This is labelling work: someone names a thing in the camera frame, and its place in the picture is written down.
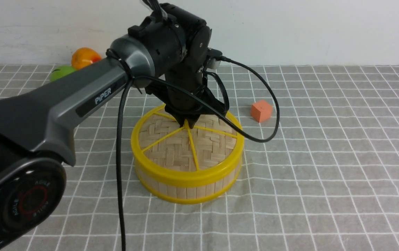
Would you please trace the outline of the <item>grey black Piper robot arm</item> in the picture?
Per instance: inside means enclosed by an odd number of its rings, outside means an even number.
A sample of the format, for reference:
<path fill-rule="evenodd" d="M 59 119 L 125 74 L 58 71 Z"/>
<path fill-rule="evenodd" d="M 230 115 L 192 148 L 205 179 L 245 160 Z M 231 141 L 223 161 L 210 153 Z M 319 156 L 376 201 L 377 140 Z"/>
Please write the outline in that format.
<path fill-rule="evenodd" d="M 30 92 L 0 99 L 0 249 L 42 223 L 66 187 L 63 163 L 76 162 L 74 130 L 122 91 L 144 89 L 178 124 L 225 116 L 228 105 L 206 86 L 221 52 L 209 48 L 204 19 L 145 0 L 152 13 L 117 38 L 106 57 Z"/>

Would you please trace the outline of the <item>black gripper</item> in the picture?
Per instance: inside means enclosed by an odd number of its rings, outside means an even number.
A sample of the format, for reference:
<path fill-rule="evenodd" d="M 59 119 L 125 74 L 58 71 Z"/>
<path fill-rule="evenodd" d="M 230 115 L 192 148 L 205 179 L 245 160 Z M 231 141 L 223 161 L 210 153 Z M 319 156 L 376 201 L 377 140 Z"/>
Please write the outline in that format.
<path fill-rule="evenodd" d="M 223 102 L 215 98 L 209 89 L 208 76 L 217 82 Z M 145 92 L 165 104 L 165 111 L 177 121 L 180 128 L 188 124 L 193 129 L 202 115 L 226 116 L 228 112 L 227 91 L 217 73 L 204 69 L 204 62 L 196 71 L 183 62 L 172 67 L 165 73 L 164 81 L 150 81 Z"/>

